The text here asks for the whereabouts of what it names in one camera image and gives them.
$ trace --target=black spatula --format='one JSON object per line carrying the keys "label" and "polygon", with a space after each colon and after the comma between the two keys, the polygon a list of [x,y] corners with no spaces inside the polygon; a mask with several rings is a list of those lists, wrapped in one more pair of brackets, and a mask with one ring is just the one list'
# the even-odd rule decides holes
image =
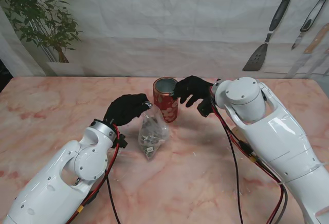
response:
{"label": "black spatula", "polygon": [[289,5],[290,0],[282,0],[276,13],[274,14],[274,17],[271,21],[271,24],[269,26],[269,32],[267,33],[267,37],[265,40],[265,43],[259,46],[258,49],[252,54],[252,56],[249,58],[247,64],[242,69],[242,71],[259,71],[264,64],[266,52],[267,52],[267,46],[269,43],[269,40],[271,38],[272,33],[279,25],[285,11],[287,10],[287,7]]}
{"label": "black spatula", "polygon": [[258,49],[256,49],[256,51],[249,58],[247,64],[242,69],[242,71],[258,71],[259,69],[261,69],[265,60],[267,46],[267,43],[264,43],[259,46]]}

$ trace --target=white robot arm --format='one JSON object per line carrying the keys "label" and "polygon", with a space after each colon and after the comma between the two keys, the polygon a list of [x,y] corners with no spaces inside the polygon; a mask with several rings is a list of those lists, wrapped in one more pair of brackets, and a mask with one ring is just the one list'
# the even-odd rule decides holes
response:
{"label": "white robot arm", "polygon": [[[217,81],[212,94],[254,152],[298,202],[306,224],[329,223],[329,173],[307,135],[274,93],[253,78]],[[266,103],[272,113],[266,115]]]}
{"label": "white robot arm", "polygon": [[[117,137],[114,130],[95,120],[79,142],[65,144],[19,193],[4,224],[66,223],[104,173],[106,153]],[[77,175],[78,184],[63,181],[64,168]]]}

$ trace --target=white curtain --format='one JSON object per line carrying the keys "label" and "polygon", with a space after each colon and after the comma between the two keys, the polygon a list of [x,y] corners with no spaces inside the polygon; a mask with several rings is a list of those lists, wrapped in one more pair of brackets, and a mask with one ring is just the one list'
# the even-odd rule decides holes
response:
{"label": "white curtain", "polygon": [[[58,75],[283,78],[329,22],[327,2],[302,43],[291,51],[318,1],[291,0],[272,35],[263,67],[245,72],[249,57],[265,41],[281,0],[64,1],[70,3],[68,9],[83,33],[82,42],[73,45],[76,50],[65,53],[70,63],[43,59]],[[302,78],[328,46],[326,36],[295,77]],[[327,60],[312,77],[328,67]]]}
{"label": "white curtain", "polygon": [[0,59],[14,76],[44,76],[44,71],[22,45],[0,7]]}

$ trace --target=table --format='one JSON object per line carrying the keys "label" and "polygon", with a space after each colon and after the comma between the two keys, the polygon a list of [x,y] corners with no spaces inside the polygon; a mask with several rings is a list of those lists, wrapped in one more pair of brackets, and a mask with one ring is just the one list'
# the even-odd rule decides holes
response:
{"label": "table", "polygon": [[[144,92],[152,100],[155,78],[13,79],[0,94],[0,220],[24,185],[55,152],[80,140],[94,118],[122,94]],[[329,158],[329,100],[312,80],[265,82],[305,129],[321,161]],[[120,128],[129,145],[110,174],[122,224],[240,223],[235,170],[229,143],[214,115],[203,118],[195,104],[179,106],[170,141],[147,161],[137,144],[140,119]],[[229,125],[224,111],[221,114]],[[245,224],[265,223],[279,199],[276,183],[236,150]],[[107,188],[73,223],[116,223]],[[303,223],[289,196],[282,224]]]}

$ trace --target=red cable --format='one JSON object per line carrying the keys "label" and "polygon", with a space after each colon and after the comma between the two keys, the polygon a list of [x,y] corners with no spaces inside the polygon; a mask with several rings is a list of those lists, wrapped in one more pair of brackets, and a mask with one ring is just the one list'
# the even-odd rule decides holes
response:
{"label": "red cable", "polygon": [[[119,139],[120,138],[120,132],[119,132],[119,129],[118,129],[118,127],[116,126],[116,125],[114,125],[113,124],[113,126],[114,126],[114,128],[115,128],[115,130],[116,130],[116,132],[117,132],[117,139]],[[115,161],[115,159],[117,158],[117,155],[118,155],[118,152],[119,152],[119,142],[117,143],[117,145],[116,145],[116,147],[115,147],[115,151],[114,151],[114,154],[113,154],[113,157],[112,157],[112,159],[111,159],[111,161],[110,161],[110,163],[109,163],[109,165],[108,165],[108,168],[107,168],[107,170],[106,170],[106,173],[104,174],[104,177],[103,177],[103,179],[102,179],[102,181],[96,186],[96,188],[92,191],[92,193],[87,197],[87,198],[85,198],[83,201],[82,201],[82,203],[80,204],[81,206],[85,206],[85,204],[96,194],[96,192],[102,187],[102,185],[104,184],[104,182],[105,182],[105,180],[106,180],[106,178],[107,178],[107,176],[108,176],[108,174],[109,174],[109,172],[111,171],[111,168],[112,168],[112,166],[113,166],[113,164],[114,164],[114,161]],[[66,222],[66,224],[69,224],[69,223],[71,223],[75,218],[76,218],[76,216],[79,214],[79,212],[78,211],[75,211],[74,212],[74,214],[71,216],[71,218]]]}
{"label": "red cable", "polygon": [[[215,110],[215,107],[214,107],[213,105],[211,105],[211,108],[212,108],[214,114],[217,116],[217,118],[219,118],[219,120],[221,121],[221,123],[222,123],[224,129],[228,129],[228,128],[229,128],[228,125],[226,124],[226,122],[224,121],[224,119],[223,119],[220,115],[217,114],[217,112],[216,112],[217,110]],[[241,149],[241,147],[239,146],[239,144],[237,143],[237,141],[236,141],[235,138],[233,137],[233,135],[232,135],[232,131],[231,131],[230,129],[228,129],[228,132],[229,132],[229,134],[230,134],[230,138],[231,138],[232,142],[235,144],[235,146],[238,147],[238,149],[242,152],[242,154],[244,154],[246,157],[249,158],[249,156],[248,156],[248,155],[247,155],[247,154]],[[267,171],[266,171],[266,170],[265,170],[265,169],[264,169],[264,168],[263,168],[258,162],[255,162],[255,164],[256,164],[261,170],[263,170],[268,176],[270,176],[274,181],[276,181],[277,183],[281,183],[281,182],[279,181],[279,179],[276,179],[276,178],[273,177],[270,173],[268,173],[268,172],[267,172]],[[279,209],[279,207],[280,207],[280,205],[281,205],[281,202],[282,202],[282,199],[283,199],[283,190],[282,190],[281,186],[280,186],[280,189],[281,189],[281,195],[280,195],[279,201],[278,201],[276,207],[274,208],[273,212],[271,213],[269,219],[267,220],[266,224],[269,224],[269,223],[271,222],[271,220],[272,220],[273,217],[274,217],[274,214],[278,211],[278,209]]]}

